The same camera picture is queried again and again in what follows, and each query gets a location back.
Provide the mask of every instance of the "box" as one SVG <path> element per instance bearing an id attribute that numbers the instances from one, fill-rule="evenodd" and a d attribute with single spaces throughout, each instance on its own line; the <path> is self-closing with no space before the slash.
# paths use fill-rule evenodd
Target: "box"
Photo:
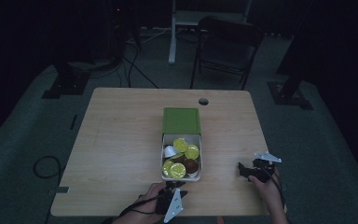
<path id="1" fill-rule="evenodd" d="M 196 158 L 199 170 L 195 176 L 186 174 L 181 179 L 168 177 L 162 172 L 163 164 L 169 158 L 164 158 L 164 148 L 173 146 L 173 141 L 183 138 L 189 145 L 195 145 L 200 151 Z M 200 114 L 197 108 L 164 108 L 162 127 L 162 150 L 161 150 L 161 177 L 166 181 L 198 181 L 202 171 L 202 145 L 200 130 Z"/>

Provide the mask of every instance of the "light wood tabletop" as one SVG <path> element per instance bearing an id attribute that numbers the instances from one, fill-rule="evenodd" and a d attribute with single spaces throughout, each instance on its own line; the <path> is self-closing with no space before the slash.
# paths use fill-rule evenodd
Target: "light wood tabletop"
<path id="1" fill-rule="evenodd" d="M 209 101 L 200 105 L 199 99 Z M 98 88 L 92 94 L 51 213 L 57 217 L 118 216 L 151 183 L 162 182 L 164 107 L 200 112 L 202 174 L 179 216 L 253 216 L 267 210 L 239 175 L 255 152 L 268 150 L 247 91 Z"/>

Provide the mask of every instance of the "green box lid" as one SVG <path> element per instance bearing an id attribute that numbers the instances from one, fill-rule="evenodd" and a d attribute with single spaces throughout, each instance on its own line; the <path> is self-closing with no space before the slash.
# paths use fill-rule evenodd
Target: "green box lid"
<path id="1" fill-rule="evenodd" d="M 201 134 L 199 110 L 165 107 L 162 132 Z"/>

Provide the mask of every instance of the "person's right hand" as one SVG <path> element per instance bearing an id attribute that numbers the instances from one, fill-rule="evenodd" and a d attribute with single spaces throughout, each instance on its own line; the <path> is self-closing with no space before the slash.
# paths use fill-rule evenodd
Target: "person's right hand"
<path id="1" fill-rule="evenodd" d="M 275 174 L 272 178 L 274 178 L 279 187 L 281 187 L 277 167 L 275 167 L 274 173 Z M 263 183 L 253 175 L 249 175 L 249 180 L 255 185 L 258 194 L 266 204 L 268 212 L 271 216 L 271 223 L 287 223 L 284 207 L 282 205 L 281 194 L 274 182 L 270 179 L 266 183 Z"/>

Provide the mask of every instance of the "hand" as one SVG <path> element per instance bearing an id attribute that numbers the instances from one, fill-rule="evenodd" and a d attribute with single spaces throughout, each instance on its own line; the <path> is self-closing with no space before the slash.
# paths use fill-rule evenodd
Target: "hand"
<path id="1" fill-rule="evenodd" d="M 165 183 L 154 183 L 150 186 L 146 194 L 139 197 L 134 203 L 138 203 L 143 200 L 151 199 L 158 196 L 158 192 L 165 188 Z M 131 224 L 152 224 L 162 219 L 163 215 L 156 214 L 157 200 L 153 200 L 149 203 L 140 205 L 134 208 L 126 215 L 118 218 L 114 221 L 114 224 L 131 223 Z"/>
<path id="2" fill-rule="evenodd" d="M 274 173 L 275 175 L 273 175 L 272 178 L 280 188 L 281 183 L 277 167 L 275 167 Z M 270 179 L 266 183 L 263 183 L 253 175 L 249 175 L 249 180 L 255 185 L 258 194 L 266 204 L 268 212 L 271 216 L 271 223 L 287 223 L 284 207 L 282 205 L 281 193 L 277 186 L 275 186 L 274 182 Z"/>

